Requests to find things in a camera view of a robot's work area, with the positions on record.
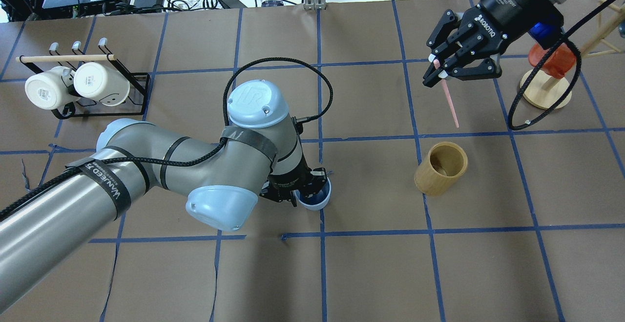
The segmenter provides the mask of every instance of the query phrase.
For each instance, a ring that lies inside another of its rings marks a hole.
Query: black rope
[[[615,1],[616,0],[606,0],[605,2],[597,6],[597,8],[594,8],[594,10],[588,13],[580,21],[575,23],[575,25],[572,26],[571,29],[569,29],[569,31],[567,31],[564,35],[562,35],[562,37],[560,37],[560,39],[558,39],[558,41],[553,46],[551,46],[549,51],[542,57],[542,59],[538,62],[538,64],[536,64],[532,72],[529,73],[529,76],[527,77],[527,79],[525,79],[525,82],[521,86],[519,92],[516,94],[516,97],[514,97],[513,103],[510,106],[510,110],[508,112],[508,117],[507,117],[507,124],[511,130],[522,130],[522,129],[527,128],[528,126],[533,126],[534,124],[538,123],[538,121],[540,121],[544,117],[547,117],[549,113],[553,112],[553,110],[556,109],[556,107],[559,106],[560,103],[562,103],[562,101],[564,101],[564,99],[571,93],[573,86],[575,86],[575,83],[577,82],[578,77],[580,76],[581,68],[582,68],[582,60],[581,60],[580,50],[578,50],[575,44],[569,41],[569,37],[571,37],[571,35],[574,32],[576,32],[579,28],[581,28],[583,24],[586,24],[590,19],[592,19],[597,14],[599,14],[603,9],[607,8],[607,6],[609,6]],[[547,110],[541,113],[538,117],[532,120],[527,120],[524,124],[520,124],[520,126],[515,126],[513,124],[512,119],[514,117],[514,112],[516,112],[517,105],[519,104],[519,101],[523,97],[523,93],[525,93],[529,84],[532,82],[534,77],[536,77],[536,74],[538,74],[538,70],[540,70],[540,68],[544,66],[545,62],[547,62],[549,57],[551,57],[551,55],[553,55],[553,53],[556,52],[558,47],[560,47],[560,45],[563,43],[566,44],[567,47],[569,47],[569,49],[571,49],[571,51],[573,52],[576,58],[575,73],[571,79],[571,83],[569,84],[569,87],[566,89],[566,91],[564,91],[562,96],[556,102],[554,102],[554,104],[552,104]]]

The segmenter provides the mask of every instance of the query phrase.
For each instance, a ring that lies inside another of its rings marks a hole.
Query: mug rack
[[[108,61],[117,71],[125,77],[131,84],[130,93],[124,103],[115,106],[104,106],[100,102],[82,97],[76,102],[70,102],[66,104],[62,110],[54,109],[52,114],[58,119],[69,119],[73,117],[107,117],[107,116],[121,116],[121,115],[143,115],[147,106],[147,91],[149,88],[150,75],[148,73],[131,73],[128,68],[114,55],[111,50],[106,46],[107,39],[103,37],[98,42],[98,48],[103,54],[87,55],[81,50],[81,42],[76,41],[72,45],[73,55],[61,55],[58,52],[59,44],[54,42],[50,45],[48,50],[48,56],[32,56],[26,57],[24,55],[16,57],[15,59],[29,68],[32,72],[39,74],[44,70],[37,66],[36,63],[49,63],[56,62],[61,66],[68,66],[74,71],[78,68],[72,62],[78,62],[79,64],[85,62],[102,62]],[[75,91],[70,92],[72,95],[78,96]]]

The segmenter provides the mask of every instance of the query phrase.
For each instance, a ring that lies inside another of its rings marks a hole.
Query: wooden mug tree
[[[583,59],[587,57],[590,58],[622,52],[620,48],[609,43],[605,40],[605,38],[625,20],[625,3],[620,7],[615,4],[610,4],[609,8],[614,10],[616,15],[610,18],[609,21],[605,22],[605,24],[602,24],[601,13],[599,13],[597,32],[594,33],[594,35],[592,35],[592,37],[580,49],[581,57]],[[608,46],[610,49],[591,53],[591,50],[596,48],[596,46],[600,43],[605,44],[605,46]],[[529,51],[529,63],[532,66],[536,66],[545,53],[545,50],[543,50],[538,44],[535,44]],[[541,70],[538,71],[538,74],[536,74],[534,80],[532,80],[529,84],[529,87],[523,94],[523,97],[530,104],[538,108],[549,108],[562,96],[564,91],[569,86],[569,81],[567,81],[564,75],[572,68],[573,64],[575,64],[574,55],[565,44],[562,44],[558,47],[558,50],[556,50],[556,52],[549,57]],[[531,70],[523,75],[520,85],[527,80],[530,73]],[[570,93],[556,108],[566,106],[566,104],[568,104],[571,100],[571,95],[572,94]]]

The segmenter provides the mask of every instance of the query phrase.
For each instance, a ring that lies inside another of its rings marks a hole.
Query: pink chopstick
[[[440,62],[438,59],[435,59],[432,62],[436,69],[440,68]],[[447,104],[449,104],[449,110],[451,110],[451,116],[454,118],[454,124],[456,124],[456,128],[460,128],[460,124],[458,124],[458,117],[456,117],[456,109],[454,108],[454,102],[451,100],[451,95],[449,94],[449,88],[447,87],[447,80],[442,79],[440,81],[442,85],[442,90],[445,92],[445,97],[447,98]]]

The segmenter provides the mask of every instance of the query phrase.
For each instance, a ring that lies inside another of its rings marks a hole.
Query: bamboo cup
[[[460,146],[439,142],[417,168],[415,185],[425,195],[442,195],[466,172],[468,163],[467,154]]]

